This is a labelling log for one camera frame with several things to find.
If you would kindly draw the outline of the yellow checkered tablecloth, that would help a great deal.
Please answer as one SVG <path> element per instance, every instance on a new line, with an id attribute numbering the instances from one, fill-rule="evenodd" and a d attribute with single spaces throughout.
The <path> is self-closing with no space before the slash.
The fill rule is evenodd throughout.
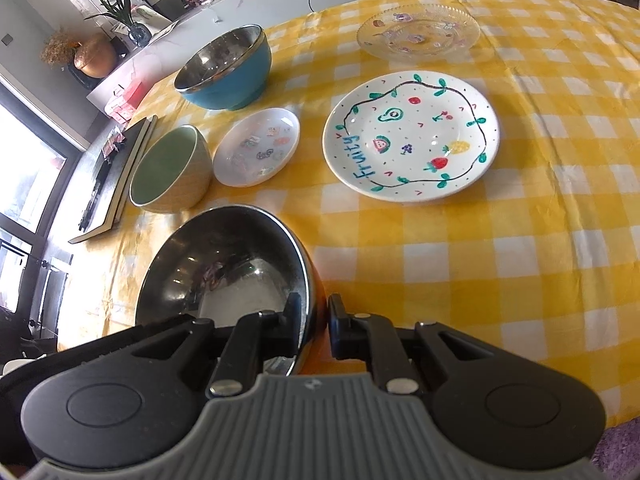
<path id="1" fill-rule="evenodd" d="M 424 205 L 342 185 L 321 137 L 352 88 L 393 70 L 357 44 L 375 12 L 439 2 L 482 33 L 437 69 L 487 96 L 501 126 L 484 178 Z M 639 413 L 639 13 L 608 0 L 360 0 L 277 22 L 259 107 L 293 107 L 299 147 L 256 188 L 213 185 L 202 209 L 265 208 L 350 310 L 436 320 L 570 374 L 611 425 Z"/>

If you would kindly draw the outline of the green potted plant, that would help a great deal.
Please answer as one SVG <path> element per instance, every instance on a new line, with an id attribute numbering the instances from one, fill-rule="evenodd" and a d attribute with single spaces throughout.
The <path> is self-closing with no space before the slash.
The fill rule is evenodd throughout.
<path id="1" fill-rule="evenodd" d="M 132 43 L 138 47 L 146 47 L 152 38 L 150 30 L 145 24 L 138 23 L 132 17 L 131 0 L 99 0 L 103 12 L 88 16 L 92 18 L 109 18 L 121 24 L 127 29 L 127 34 Z"/>

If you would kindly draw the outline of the black tray board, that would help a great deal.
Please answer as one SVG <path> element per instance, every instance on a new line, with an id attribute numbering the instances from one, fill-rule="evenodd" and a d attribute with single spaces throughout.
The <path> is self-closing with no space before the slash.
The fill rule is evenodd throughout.
<path id="1" fill-rule="evenodd" d="M 132 170 L 155 129 L 157 116 L 145 117 L 126 130 L 115 128 L 102 146 L 93 171 L 93 186 L 72 245 L 111 231 L 122 216 Z"/>

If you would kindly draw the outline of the white fruity painted plate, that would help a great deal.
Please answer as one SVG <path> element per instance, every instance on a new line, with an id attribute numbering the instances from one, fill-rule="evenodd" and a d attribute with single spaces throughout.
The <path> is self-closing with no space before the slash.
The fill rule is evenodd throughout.
<path id="1" fill-rule="evenodd" d="M 375 200 L 441 200 L 484 176 L 500 145 L 497 114 L 472 84 L 429 70 L 373 78 L 326 120 L 323 156 L 344 185 Z"/>

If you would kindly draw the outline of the copper round vase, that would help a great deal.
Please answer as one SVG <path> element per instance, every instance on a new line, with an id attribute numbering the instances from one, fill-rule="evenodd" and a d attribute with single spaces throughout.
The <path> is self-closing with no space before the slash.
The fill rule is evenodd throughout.
<path id="1" fill-rule="evenodd" d="M 104 36 L 92 36 L 75 52 L 74 66 L 85 75 L 101 79 L 108 76 L 117 64 L 112 44 Z"/>

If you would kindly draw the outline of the clear glass sticker plate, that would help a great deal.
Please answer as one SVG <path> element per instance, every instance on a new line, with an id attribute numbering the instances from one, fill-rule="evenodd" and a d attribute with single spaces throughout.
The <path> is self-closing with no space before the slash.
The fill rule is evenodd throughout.
<path id="1" fill-rule="evenodd" d="M 469 51 L 480 25 L 469 13 L 444 4 L 406 4 L 372 15 L 358 29 L 359 47 L 376 58 L 423 63 Z"/>

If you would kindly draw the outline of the green yellow ceramic bowl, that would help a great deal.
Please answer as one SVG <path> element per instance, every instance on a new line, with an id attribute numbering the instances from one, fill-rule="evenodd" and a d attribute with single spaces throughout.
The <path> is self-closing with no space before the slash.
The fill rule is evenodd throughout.
<path id="1" fill-rule="evenodd" d="M 183 125 L 144 154 L 134 170 L 129 198 L 154 214 L 174 214 L 197 204 L 212 180 L 212 155 L 204 136 L 198 128 Z"/>

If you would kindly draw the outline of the orange steel-lined bowl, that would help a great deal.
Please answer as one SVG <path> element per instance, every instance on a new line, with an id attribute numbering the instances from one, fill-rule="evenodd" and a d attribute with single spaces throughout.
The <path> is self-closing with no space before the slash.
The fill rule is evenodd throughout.
<path id="1" fill-rule="evenodd" d="M 265 362 L 269 374 L 302 369 L 326 296 L 302 241 L 283 221 L 256 206 L 224 205 L 198 214 L 168 237 L 146 271 L 136 322 L 190 314 L 229 328 L 247 314 L 283 311 L 292 294 L 299 296 L 295 352 Z"/>

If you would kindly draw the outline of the small white sticker plate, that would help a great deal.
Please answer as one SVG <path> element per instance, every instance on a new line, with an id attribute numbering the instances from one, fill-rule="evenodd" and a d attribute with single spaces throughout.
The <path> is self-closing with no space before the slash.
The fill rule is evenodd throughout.
<path id="1" fill-rule="evenodd" d="M 271 107 L 245 117 L 224 136 L 213 158 L 214 176 L 232 188 L 249 188 L 274 177 L 295 154 L 298 117 Z"/>

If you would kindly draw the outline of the pink red box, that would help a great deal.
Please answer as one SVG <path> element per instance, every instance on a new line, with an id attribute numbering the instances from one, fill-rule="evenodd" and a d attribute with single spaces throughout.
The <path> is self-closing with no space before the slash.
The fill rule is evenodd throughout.
<path id="1" fill-rule="evenodd" d="M 148 93 L 149 89 L 143 81 L 133 80 L 126 88 L 120 87 L 108 99 L 104 112 L 119 125 L 130 122 L 134 112 Z"/>

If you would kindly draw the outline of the blue steel-lined bowl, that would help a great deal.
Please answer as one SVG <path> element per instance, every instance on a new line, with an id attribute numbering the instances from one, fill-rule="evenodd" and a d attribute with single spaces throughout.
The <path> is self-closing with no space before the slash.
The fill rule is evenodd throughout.
<path id="1" fill-rule="evenodd" d="M 206 110 L 239 110 L 264 92 L 271 49 L 259 25 L 229 30 L 196 52 L 178 71 L 174 88 Z"/>

